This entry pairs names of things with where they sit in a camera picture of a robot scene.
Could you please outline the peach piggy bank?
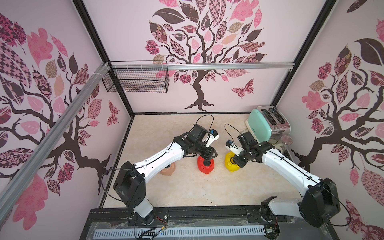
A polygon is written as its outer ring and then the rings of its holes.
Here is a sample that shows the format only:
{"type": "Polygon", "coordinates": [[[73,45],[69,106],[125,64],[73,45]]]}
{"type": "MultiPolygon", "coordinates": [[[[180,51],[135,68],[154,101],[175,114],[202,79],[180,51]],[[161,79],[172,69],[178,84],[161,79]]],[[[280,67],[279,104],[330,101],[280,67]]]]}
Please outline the peach piggy bank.
{"type": "Polygon", "coordinates": [[[168,165],[166,168],[164,168],[163,170],[161,170],[160,174],[163,176],[171,176],[175,170],[176,170],[176,164],[172,163],[168,165]]]}

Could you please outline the yellow piggy bank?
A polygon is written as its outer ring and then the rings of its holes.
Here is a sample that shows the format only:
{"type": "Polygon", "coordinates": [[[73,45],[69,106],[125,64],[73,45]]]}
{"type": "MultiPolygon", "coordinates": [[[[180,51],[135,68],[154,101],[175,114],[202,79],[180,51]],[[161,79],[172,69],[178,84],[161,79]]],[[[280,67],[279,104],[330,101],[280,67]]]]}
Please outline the yellow piggy bank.
{"type": "Polygon", "coordinates": [[[227,153],[225,156],[225,167],[231,172],[236,172],[240,167],[234,162],[234,157],[236,155],[232,152],[227,153]]]}

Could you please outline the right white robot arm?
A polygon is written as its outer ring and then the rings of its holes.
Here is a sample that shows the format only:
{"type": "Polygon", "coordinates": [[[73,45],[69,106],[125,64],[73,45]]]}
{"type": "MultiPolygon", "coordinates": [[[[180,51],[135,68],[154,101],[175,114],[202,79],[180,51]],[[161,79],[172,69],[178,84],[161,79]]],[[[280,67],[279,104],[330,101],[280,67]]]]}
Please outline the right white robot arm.
{"type": "Polygon", "coordinates": [[[233,162],[240,168],[248,162],[264,164],[284,177],[299,192],[298,199],[279,199],[272,196],[261,203],[262,218],[271,222],[274,216],[304,219],[319,228],[341,210],[336,184],[321,179],[286,158],[269,142],[243,143],[240,147],[228,140],[226,147],[234,153],[233,162]]]}

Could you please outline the red piggy bank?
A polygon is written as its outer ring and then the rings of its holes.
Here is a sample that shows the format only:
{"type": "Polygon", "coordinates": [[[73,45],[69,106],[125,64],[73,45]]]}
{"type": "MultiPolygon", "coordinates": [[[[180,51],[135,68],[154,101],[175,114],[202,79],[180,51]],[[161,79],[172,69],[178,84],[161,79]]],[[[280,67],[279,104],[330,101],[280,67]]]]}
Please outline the red piggy bank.
{"type": "Polygon", "coordinates": [[[209,173],[211,173],[211,172],[214,170],[214,168],[215,168],[215,162],[214,162],[213,159],[210,160],[211,165],[208,166],[208,167],[206,167],[206,166],[203,164],[203,161],[205,161],[205,160],[204,160],[202,157],[199,156],[198,159],[197,159],[197,166],[198,166],[198,169],[199,169],[200,172],[202,172],[202,173],[208,175],[209,173]]]}

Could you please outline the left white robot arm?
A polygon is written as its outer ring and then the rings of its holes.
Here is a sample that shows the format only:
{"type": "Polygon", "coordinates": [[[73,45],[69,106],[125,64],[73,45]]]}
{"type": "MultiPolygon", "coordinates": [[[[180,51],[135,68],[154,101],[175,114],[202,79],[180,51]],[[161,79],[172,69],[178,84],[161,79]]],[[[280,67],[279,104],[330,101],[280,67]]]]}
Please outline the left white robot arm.
{"type": "Polygon", "coordinates": [[[203,140],[191,136],[177,136],[162,151],[152,157],[132,164],[122,165],[113,185],[115,192],[130,210],[134,210],[143,219],[154,218],[154,207],[146,197],[146,183],[172,163],[189,154],[197,154],[206,162],[217,156],[211,144],[219,138],[210,134],[203,140]]]}

